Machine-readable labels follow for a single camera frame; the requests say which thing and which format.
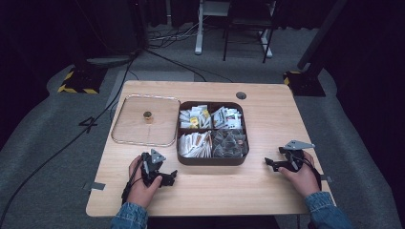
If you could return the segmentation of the person's right hand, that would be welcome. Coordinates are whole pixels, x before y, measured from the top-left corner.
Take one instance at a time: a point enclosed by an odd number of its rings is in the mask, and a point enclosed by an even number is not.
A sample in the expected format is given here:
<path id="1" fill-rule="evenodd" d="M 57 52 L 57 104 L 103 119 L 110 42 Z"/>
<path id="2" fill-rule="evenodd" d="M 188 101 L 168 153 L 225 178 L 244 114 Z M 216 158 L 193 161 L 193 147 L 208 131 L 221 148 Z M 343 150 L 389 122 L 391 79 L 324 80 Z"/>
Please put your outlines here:
<path id="1" fill-rule="evenodd" d="M 293 187 L 303 198 L 306 198 L 314 193 L 320 192 L 321 189 L 312 171 L 313 157 L 307 152 L 304 152 L 304 159 L 307 163 L 303 164 L 298 172 L 291 172 L 285 167 L 280 167 L 279 172 L 292 183 Z"/>

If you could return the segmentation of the pile of clear pyramid tea bags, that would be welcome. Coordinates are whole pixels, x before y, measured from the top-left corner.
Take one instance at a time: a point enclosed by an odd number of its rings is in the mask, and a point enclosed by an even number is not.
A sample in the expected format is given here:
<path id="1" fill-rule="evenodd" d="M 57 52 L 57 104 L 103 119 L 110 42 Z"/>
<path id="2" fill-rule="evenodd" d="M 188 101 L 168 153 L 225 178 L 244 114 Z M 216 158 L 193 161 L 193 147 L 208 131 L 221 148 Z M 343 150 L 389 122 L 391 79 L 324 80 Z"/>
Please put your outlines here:
<path id="1" fill-rule="evenodd" d="M 247 137 L 242 129 L 220 129 L 213 133 L 212 155 L 240 158 L 248 153 Z"/>

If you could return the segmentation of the dark slanted stand pole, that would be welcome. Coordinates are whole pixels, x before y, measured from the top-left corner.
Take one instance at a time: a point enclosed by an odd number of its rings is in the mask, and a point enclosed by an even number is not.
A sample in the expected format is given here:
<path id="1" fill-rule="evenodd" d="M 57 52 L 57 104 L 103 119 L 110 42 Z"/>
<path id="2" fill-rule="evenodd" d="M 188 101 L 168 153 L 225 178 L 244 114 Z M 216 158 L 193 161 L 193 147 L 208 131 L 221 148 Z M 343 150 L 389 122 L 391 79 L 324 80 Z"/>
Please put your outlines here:
<path id="1" fill-rule="evenodd" d="M 340 14 L 341 10 L 346 5 L 347 1 L 348 0 L 336 0 L 336 3 L 331 8 L 329 14 L 327 15 L 320 29 L 315 34 L 306 51 L 304 52 L 303 56 L 301 57 L 300 61 L 298 62 L 297 68 L 299 70 L 303 70 L 308 65 L 310 60 L 314 57 L 315 52 L 320 47 L 321 42 L 323 41 L 329 29 L 331 28 L 335 19 Z"/>

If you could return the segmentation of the white desk leg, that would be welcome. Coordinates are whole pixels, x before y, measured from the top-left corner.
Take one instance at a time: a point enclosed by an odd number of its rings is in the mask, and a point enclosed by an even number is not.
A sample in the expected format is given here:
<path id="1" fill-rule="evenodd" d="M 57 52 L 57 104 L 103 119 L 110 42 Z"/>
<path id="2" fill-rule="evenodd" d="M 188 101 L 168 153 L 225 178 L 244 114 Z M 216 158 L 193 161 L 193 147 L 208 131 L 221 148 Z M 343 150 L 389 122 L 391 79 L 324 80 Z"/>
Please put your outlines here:
<path id="1" fill-rule="evenodd" d="M 267 44 L 268 40 L 270 38 L 270 30 L 259 31 L 258 36 L 259 36 L 259 40 L 262 44 L 266 58 L 271 58 L 273 56 L 273 53 L 272 53 L 271 48 Z"/>
<path id="2" fill-rule="evenodd" d="M 200 55 L 203 52 L 203 2 L 204 0 L 199 0 L 199 10 L 198 10 L 198 30 L 196 36 L 195 44 L 195 54 Z"/>

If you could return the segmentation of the dark upright stand pole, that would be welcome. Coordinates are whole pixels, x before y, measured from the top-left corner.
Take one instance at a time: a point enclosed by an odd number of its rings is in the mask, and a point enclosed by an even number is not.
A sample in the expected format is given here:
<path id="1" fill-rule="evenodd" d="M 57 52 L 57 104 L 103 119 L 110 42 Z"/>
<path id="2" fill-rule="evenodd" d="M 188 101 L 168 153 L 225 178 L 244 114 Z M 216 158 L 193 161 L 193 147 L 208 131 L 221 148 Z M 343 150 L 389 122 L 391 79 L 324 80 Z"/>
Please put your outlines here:
<path id="1" fill-rule="evenodd" d="M 132 28 L 136 37 L 136 54 L 146 50 L 149 46 L 146 22 L 146 0 L 127 0 Z"/>

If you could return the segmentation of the black metal chair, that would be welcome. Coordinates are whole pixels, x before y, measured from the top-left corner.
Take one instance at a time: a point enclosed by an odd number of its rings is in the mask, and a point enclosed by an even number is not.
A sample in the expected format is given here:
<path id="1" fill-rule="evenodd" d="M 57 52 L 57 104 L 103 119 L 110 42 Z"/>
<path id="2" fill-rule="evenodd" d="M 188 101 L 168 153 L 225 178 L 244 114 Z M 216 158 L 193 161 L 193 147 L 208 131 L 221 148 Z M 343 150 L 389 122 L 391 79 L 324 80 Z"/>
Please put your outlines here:
<path id="1" fill-rule="evenodd" d="M 270 42 L 275 30 L 275 14 L 279 6 L 279 0 L 230 0 L 227 17 L 224 26 L 224 53 L 223 61 L 226 60 L 229 44 L 244 44 L 244 41 L 232 41 L 229 39 L 231 30 L 239 31 L 264 31 L 270 30 Z M 263 63 L 267 60 L 264 53 Z"/>

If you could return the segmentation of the dark brown divided box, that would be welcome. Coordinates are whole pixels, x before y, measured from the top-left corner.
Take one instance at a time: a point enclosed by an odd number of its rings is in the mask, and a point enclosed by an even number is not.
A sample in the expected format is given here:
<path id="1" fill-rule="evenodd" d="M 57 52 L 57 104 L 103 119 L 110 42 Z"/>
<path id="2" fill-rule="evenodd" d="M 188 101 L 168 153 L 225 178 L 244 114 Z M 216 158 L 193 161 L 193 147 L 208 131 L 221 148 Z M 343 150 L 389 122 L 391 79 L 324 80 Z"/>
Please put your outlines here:
<path id="1" fill-rule="evenodd" d="M 247 131 L 246 131 L 246 127 L 245 127 L 245 115 L 244 115 L 244 111 L 243 111 L 242 107 L 239 104 L 234 103 L 234 102 L 186 101 L 180 105 L 180 111 L 188 110 L 191 107 L 198 106 L 198 105 L 207 105 L 210 115 L 212 115 L 214 112 L 216 112 L 221 107 L 237 109 L 242 114 L 242 128 L 241 129 L 245 132 L 246 137 L 247 137 Z M 191 133 L 204 133 L 204 132 L 210 131 L 211 139 L 212 139 L 213 133 L 220 129 L 216 129 L 213 126 L 212 117 L 211 117 L 211 121 L 212 121 L 212 127 L 210 129 L 183 129 L 180 127 L 180 121 L 178 119 L 177 154 L 178 154 L 178 160 L 180 161 L 180 163 L 185 164 L 185 165 L 195 165 L 195 166 L 238 166 L 238 165 L 243 164 L 248 153 L 245 156 L 240 157 L 240 158 L 220 158 L 220 157 L 214 157 L 213 155 L 212 155 L 212 157 L 209 157 L 209 158 L 186 158 L 179 154 L 178 141 L 182 135 L 188 135 Z"/>

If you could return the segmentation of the person's left hand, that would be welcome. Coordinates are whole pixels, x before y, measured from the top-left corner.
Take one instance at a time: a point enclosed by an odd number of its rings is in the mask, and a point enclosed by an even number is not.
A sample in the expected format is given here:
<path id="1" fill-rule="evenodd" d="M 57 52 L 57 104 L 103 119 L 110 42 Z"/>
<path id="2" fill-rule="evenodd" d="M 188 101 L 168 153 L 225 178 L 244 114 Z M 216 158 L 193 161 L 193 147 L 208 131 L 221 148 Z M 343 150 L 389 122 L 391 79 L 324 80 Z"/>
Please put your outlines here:
<path id="1" fill-rule="evenodd" d="M 141 156 L 137 156 L 129 166 L 131 189 L 127 197 L 127 201 L 143 208 L 147 208 L 150 205 L 154 194 L 160 187 L 162 176 L 156 177 L 150 186 L 146 186 L 141 180 L 141 169 L 138 167 L 140 161 Z"/>

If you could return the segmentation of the clear lid with brass knob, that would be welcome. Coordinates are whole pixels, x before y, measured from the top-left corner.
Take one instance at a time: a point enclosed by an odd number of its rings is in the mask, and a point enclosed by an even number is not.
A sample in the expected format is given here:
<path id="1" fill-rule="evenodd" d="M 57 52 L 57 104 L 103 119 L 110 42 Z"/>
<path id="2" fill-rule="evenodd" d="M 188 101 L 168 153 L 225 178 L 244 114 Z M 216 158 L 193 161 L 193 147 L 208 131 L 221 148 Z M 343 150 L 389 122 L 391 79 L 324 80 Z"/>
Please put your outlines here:
<path id="1" fill-rule="evenodd" d="M 168 147 L 176 139 L 180 105 L 175 97 L 130 94 L 118 112 L 111 137 L 121 144 Z"/>

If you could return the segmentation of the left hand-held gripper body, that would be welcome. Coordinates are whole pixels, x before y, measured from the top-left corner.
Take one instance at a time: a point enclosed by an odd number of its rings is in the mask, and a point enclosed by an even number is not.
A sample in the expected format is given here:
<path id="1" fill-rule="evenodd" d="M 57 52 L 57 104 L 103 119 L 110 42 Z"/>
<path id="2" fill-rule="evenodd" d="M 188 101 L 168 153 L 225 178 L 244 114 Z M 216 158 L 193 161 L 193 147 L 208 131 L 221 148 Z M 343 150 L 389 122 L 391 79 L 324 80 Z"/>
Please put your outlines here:
<path id="1" fill-rule="evenodd" d="M 156 177 L 162 176 L 160 185 L 164 184 L 164 174 L 160 172 L 160 167 L 166 160 L 166 157 L 160 154 L 158 151 L 152 149 L 150 153 L 143 153 L 141 177 L 143 183 L 149 187 Z"/>

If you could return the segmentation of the pile of white black-print packets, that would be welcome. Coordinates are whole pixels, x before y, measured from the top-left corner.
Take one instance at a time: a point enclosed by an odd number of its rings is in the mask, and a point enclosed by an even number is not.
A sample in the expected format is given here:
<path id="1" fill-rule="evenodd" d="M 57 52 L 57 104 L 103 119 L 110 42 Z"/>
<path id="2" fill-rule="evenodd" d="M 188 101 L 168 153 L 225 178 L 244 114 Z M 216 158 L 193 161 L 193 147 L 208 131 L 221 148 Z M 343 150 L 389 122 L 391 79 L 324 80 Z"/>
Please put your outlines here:
<path id="1" fill-rule="evenodd" d="M 242 128 L 242 114 L 237 109 L 221 107 L 211 117 L 216 129 Z"/>

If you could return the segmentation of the pile of white yellow packets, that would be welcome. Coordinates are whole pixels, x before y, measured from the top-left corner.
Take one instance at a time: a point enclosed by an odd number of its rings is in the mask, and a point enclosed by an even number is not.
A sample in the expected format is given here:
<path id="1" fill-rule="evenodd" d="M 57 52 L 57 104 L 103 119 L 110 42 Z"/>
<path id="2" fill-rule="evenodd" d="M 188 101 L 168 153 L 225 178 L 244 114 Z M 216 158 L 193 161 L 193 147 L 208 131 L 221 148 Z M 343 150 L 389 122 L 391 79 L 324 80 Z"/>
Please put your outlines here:
<path id="1" fill-rule="evenodd" d="M 180 127 L 183 129 L 210 129 L 212 127 L 207 105 L 198 105 L 180 111 L 179 121 Z"/>

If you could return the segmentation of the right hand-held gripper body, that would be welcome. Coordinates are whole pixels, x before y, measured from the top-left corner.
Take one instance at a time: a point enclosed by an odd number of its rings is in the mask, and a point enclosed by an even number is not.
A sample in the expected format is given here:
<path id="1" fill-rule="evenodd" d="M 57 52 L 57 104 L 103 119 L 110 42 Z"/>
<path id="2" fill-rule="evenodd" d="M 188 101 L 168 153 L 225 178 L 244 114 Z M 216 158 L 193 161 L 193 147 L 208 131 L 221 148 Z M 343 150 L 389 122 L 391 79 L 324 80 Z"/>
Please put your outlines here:
<path id="1" fill-rule="evenodd" d="M 285 146 L 280 147 L 279 152 L 287 159 L 286 168 L 288 168 L 291 172 L 298 172 L 304 164 L 308 165 L 309 167 L 312 166 L 309 160 L 305 158 L 304 150 L 314 147 L 315 145 L 312 143 L 293 139 Z"/>

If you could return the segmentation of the pile of white orange sachets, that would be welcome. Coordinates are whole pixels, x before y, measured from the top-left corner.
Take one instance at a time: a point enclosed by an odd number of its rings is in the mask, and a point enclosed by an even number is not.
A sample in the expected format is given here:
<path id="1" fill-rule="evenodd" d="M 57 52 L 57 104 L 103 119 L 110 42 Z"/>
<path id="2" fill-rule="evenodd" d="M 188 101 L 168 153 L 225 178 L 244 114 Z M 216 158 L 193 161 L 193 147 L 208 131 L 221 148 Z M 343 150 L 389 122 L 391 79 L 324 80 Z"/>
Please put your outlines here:
<path id="1" fill-rule="evenodd" d="M 212 157 L 211 132 L 182 135 L 178 141 L 178 152 L 186 158 Z"/>

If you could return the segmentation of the black yellow-striped stand base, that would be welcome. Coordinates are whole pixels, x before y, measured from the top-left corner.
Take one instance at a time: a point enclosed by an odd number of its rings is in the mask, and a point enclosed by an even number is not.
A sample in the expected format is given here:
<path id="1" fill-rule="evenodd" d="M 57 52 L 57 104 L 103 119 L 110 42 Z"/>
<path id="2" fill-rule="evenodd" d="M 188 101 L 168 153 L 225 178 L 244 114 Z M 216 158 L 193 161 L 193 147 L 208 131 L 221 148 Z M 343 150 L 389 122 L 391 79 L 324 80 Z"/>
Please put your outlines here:
<path id="1" fill-rule="evenodd" d="M 325 92 L 317 77 L 307 73 L 288 71 L 283 74 L 284 83 L 294 96 L 325 96 Z"/>
<path id="2" fill-rule="evenodd" d="M 59 93 L 98 94 L 106 73 L 105 68 L 95 68 L 89 72 L 71 68 L 57 91 Z"/>

